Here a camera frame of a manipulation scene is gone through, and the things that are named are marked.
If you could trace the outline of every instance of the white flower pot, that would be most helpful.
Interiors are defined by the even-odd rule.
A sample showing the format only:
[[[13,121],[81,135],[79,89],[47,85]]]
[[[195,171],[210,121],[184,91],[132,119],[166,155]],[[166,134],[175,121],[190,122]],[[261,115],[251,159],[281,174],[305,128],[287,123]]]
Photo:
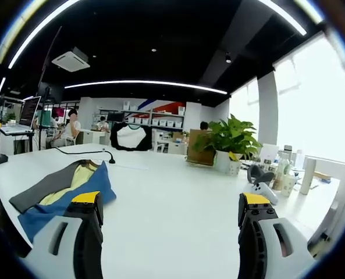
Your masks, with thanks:
[[[216,150],[216,158],[215,158],[215,170],[221,173],[229,173],[229,153],[224,151]]]
[[[241,169],[242,162],[240,161],[230,161],[229,163],[229,174],[231,176],[238,176]]]

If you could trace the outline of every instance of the window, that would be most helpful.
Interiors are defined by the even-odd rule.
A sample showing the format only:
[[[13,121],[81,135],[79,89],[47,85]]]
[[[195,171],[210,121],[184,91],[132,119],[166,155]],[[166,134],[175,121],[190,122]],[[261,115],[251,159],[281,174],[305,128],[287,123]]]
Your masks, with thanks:
[[[229,102],[229,113],[241,121],[250,121],[259,129],[259,88],[255,78],[232,93]]]
[[[278,145],[345,162],[345,70],[324,35],[276,66]]]

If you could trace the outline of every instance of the folded clothing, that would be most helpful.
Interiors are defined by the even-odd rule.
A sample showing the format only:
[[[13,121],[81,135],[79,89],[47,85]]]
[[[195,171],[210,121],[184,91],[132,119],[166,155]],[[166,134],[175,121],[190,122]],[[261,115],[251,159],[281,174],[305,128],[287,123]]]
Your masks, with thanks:
[[[65,192],[60,199],[50,205],[35,204],[32,208],[21,214],[18,219],[32,242],[36,233],[38,233],[53,217],[63,216],[67,207],[76,196],[100,191],[104,204],[116,199],[115,193],[111,189],[108,176],[108,169],[105,162],[93,173],[90,179],[82,186]]]
[[[24,213],[47,195],[70,188],[75,170],[80,164],[85,163],[85,160],[76,161],[62,170],[47,175],[31,188],[11,198],[9,202],[20,213]]]
[[[48,196],[46,196],[44,199],[42,199],[40,201],[40,205],[51,205],[52,203],[54,203],[55,201],[57,201],[58,199],[61,199],[61,197],[72,190],[75,190],[76,188],[82,186],[84,183],[86,183],[91,176],[93,175],[93,173],[96,171],[96,169],[98,168],[97,165],[95,164],[88,164],[88,165],[79,165],[77,166],[77,169],[74,172],[74,176],[72,179],[72,184],[70,186],[70,188],[66,188],[63,189],[61,191],[55,192],[55,193],[51,193]]]

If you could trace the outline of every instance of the led strip light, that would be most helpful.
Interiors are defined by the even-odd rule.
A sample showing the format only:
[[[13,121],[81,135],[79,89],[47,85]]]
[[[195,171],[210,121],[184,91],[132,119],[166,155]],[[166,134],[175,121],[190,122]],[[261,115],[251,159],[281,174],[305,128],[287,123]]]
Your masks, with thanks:
[[[194,88],[194,89],[198,89],[198,90],[211,91],[211,92],[220,93],[220,94],[227,94],[226,91],[221,91],[221,90],[212,89],[212,88],[203,87],[203,86],[197,86],[197,85],[191,85],[191,84],[185,84],[185,83],[170,83],[168,81],[152,81],[152,80],[99,81],[99,82],[96,82],[96,83],[82,83],[82,84],[70,85],[70,86],[66,86],[65,89],[75,88],[75,87],[82,87],[82,86],[89,86],[89,85],[120,84],[120,83],[123,83],[123,84],[142,83],[142,84],[172,85],[172,86],[180,86],[180,87]]]
[[[47,16],[34,30],[30,33],[30,35],[26,38],[26,40],[22,43],[19,50],[16,52],[14,57],[12,58],[12,61],[10,61],[10,64],[8,66],[9,69],[11,69],[18,58],[21,56],[22,52],[26,49],[26,47],[29,45],[29,43],[34,39],[34,37],[48,24],[50,23],[54,18],[56,18],[59,14],[61,14],[64,10],[68,9],[75,3],[79,2],[81,0],[68,0],[64,4],[62,4],[60,7],[55,9],[49,16]],[[3,78],[2,82],[0,83],[0,93],[2,91],[3,85],[5,82],[5,78]]]
[[[22,52],[26,49],[28,44],[34,39],[34,37],[54,18],[56,18],[59,14],[61,14],[63,11],[74,5],[75,3],[79,2],[80,0],[68,0],[64,4],[62,4],[60,7],[58,7],[56,10],[54,10],[49,16],[47,16],[34,30],[30,33],[30,35],[26,38],[26,40],[22,43],[19,50],[14,55],[12,61],[10,62],[8,68],[11,69],[18,58],[21,56]],[[270,0],[258,0],[264,5],[268,6],[272,10],[274,10],[276,13],[281,15],[285,20],[287,20],[300,34],[306,35],[306,31],[302,28],[302,26],[294,20],[288,13],[286,13],[280,6],[273,3]],[[2,91],[3,85],[5,83],[5,77],[2,79],[2,82],[0,84],[0,93]],[[73,88],[73,87],[79,87],[79,86],[87,86],[87,85],[96,85],[96,84],[110,84],[110,83],[149,83],[149,84],[163,84],[163,85],[172,85],[172,86],[181,86],[181,87],[189,87],[189,88],[195,88],[199,90],[206,90],[206,91],[212,91],[217,92],[220,94],[226,94],[227,92],[221,91],[221,90],[215,90],[212,88],[202,87],[202,86],[196,86],[196,85],[190,85],[190,84],[182,84],[182,83],[169,83],[164,81],[136,81],[136,80],[130,80],[130,81],[103,81],[100,83],[88,83],[88,84],[78,84],[78,85],[72,85],[65,88]]]
[[[302,28],[302,26],[296,20],[294,20],[292,16],[286,13],[284,9],[282,9],[280,6],[273,3],[271,0],[258,0],[258,1],[266,5],[267,7],[271,8],[276,13],[278,13],[281,17],[286,19],[286,21],[290,23],[301,35],[303,36],[306,35],[307,32],[304,30],[304,28]]]

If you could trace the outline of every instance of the ceiling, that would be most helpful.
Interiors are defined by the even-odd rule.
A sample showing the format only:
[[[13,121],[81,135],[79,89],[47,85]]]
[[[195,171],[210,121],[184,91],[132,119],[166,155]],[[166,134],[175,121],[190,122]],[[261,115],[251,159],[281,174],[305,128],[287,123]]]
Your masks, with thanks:
[[[82,0],[35,37],[8,75],[2,93],[15,96],[9,91],[20,91],[21,98],[35,94],[45,56],[60,26],[50,61],[78,47],[89,56],[91,67],[69,73],[50,63],[43,81],[73,85],[156,80],[233,92],[269,71],[274,61],[321,29],[292,1],[273,1],[291,14],[307,35],[300,35],[257,0]],[[0,5],[3,2],[18,1],[3,0]],[[21,10],[27,2],[0,8],[0,37],[13,19],[11,10]],[[47,1],[34,14],[7,53],[5,67],[34,27],[63,2]],[[231,64],[225,62],[226,52],[230,52]],[[166,85],[111,84],[66,89],[63,99],[83,96],[193,101],[207,106],[229,97]]]

